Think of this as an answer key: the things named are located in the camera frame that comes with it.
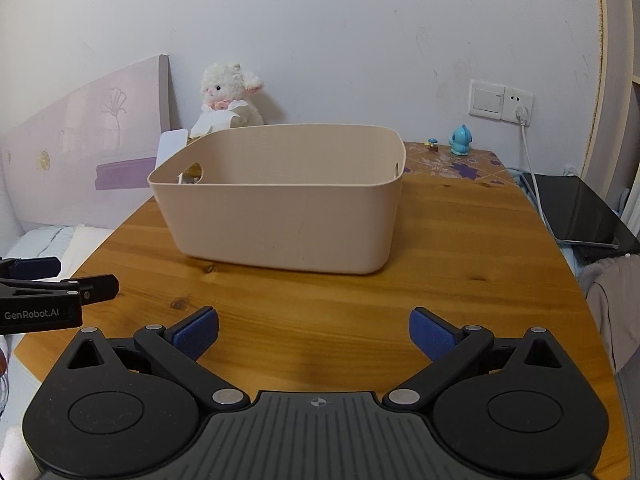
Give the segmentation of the person left hand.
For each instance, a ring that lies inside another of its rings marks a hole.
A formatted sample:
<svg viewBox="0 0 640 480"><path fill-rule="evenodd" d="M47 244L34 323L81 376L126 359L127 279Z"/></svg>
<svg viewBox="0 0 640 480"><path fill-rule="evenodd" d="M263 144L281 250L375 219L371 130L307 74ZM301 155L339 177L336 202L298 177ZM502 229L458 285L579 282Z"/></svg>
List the person left hand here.
<svg viewBox="0 0 640 480"><path fill-rule="evenodd" d="M39 469L30 454L19 426L6 432L1 454L0 474L3 480L36 480Z"/></svg>

